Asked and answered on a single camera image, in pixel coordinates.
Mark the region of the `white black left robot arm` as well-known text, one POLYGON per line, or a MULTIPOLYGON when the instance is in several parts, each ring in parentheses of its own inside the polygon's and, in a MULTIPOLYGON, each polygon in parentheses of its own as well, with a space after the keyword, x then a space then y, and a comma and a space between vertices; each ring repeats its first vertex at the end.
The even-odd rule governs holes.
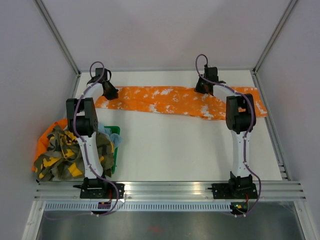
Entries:
POLYGON ((84 183, 94 183, 91 193, 97 198, 105 198, 109 193, 109 180, 105 178, 98 148, 98 116, 95 103, 100 97, 112 101, 119 97, 119 90, 111 83, 112 72, 105 67, 97 67, 90 76, 86 88, 78 97, 66 100, 67 127, 79 144, 84 163, 84 183))

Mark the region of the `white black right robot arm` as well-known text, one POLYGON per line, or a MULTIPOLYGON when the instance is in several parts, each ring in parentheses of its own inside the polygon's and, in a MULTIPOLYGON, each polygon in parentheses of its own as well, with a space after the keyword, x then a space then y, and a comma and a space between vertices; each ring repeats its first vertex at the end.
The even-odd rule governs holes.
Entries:
POLYGON ((220 81, 218 69, 208 64, 204 65, 204 73, 199 74, 195 91, 210 94, 225 103, 225 122, 233 145, 233 164, 225 186, 230 196, 240 198, 253 187, 253 176, 248 170, 250 137, 256 124, 253 96, 240 93, 220 81))

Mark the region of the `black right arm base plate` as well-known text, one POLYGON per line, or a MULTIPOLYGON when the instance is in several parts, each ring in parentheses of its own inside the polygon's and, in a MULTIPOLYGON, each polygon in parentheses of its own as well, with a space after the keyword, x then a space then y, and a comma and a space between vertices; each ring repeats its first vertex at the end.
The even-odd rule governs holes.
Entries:
POLYGON ((246 198, 258 198, 258 191, 254 183, 249 188, 244 189, 236 189, 235 187, 231 187, 228 183, 213 183, 208 189, 211 190, 215 200, 245 200, 246 198))

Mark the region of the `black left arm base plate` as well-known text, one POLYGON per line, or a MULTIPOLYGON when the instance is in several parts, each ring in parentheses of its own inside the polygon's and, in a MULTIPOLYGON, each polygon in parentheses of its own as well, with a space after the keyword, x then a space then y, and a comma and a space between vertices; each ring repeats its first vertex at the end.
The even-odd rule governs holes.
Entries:
POLYGON ((115 183, 116 188, 107 182, 102 184, 87 184, 81 187, 81 199, 122 199, 124 196, 123 183, 115 183))

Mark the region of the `orange white tie-dye trousers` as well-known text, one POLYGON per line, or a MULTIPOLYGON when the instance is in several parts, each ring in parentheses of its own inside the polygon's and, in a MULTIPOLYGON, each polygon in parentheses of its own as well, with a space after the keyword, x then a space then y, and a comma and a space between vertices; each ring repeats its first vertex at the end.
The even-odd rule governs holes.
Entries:
POLYGON ((255 87, 214 86, 213 94, 199 93, 183 86, 122 86, 118 98, 107 100, 101 96, 95 102, 100 109, 186 115, 205 120, 226 118, 226 98, 234 93, 251 94, 258 118, 268 115, 258 89, 255 87))

